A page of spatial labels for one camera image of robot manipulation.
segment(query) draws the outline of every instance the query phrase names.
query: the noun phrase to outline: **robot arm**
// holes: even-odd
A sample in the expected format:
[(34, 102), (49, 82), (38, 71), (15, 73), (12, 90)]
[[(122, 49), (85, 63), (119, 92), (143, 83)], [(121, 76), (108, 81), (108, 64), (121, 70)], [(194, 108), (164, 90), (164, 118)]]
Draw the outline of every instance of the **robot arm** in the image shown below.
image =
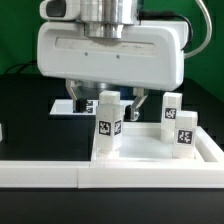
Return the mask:
[[(189, 27), (180, 21), (139, 23), (138, 10), (138, 0), (43, 1), (40, 14), (50, 21), (38, 37), (41, 73), (131, 86), (137, 93), (176, 89), (183, 82)], [(131, 120), (145, 96), (136, 95)]]

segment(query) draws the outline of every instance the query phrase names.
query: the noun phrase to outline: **white base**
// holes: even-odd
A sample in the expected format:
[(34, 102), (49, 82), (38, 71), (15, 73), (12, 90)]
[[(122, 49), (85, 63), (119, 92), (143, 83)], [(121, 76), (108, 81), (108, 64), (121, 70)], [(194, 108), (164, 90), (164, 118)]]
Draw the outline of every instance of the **white base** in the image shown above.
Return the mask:
[(224, 188), (224, 153), (202, 128), (193, 160), (173, 159), (159, 136), (160, 124), (124, 123), (116, 160), (97, 158), (93, 147), (91, 162), (0, 161), (0, 187)]

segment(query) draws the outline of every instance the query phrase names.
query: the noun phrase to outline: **rectangular block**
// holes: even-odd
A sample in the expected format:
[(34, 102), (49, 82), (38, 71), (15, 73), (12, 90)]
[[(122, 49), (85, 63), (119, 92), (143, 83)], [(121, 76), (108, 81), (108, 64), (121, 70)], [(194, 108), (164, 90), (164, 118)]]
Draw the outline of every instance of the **rectangular block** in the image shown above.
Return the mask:
[(166, 92), (163, 96), (163, 105), (181, 109), (182, 94)]
[(176, 128), (195, 129), (198, 124), (198, 113), (192, 111), (177, 111)]
[(99, 104), (120, 104), (120, 92), (103, 91), (99, 95)]

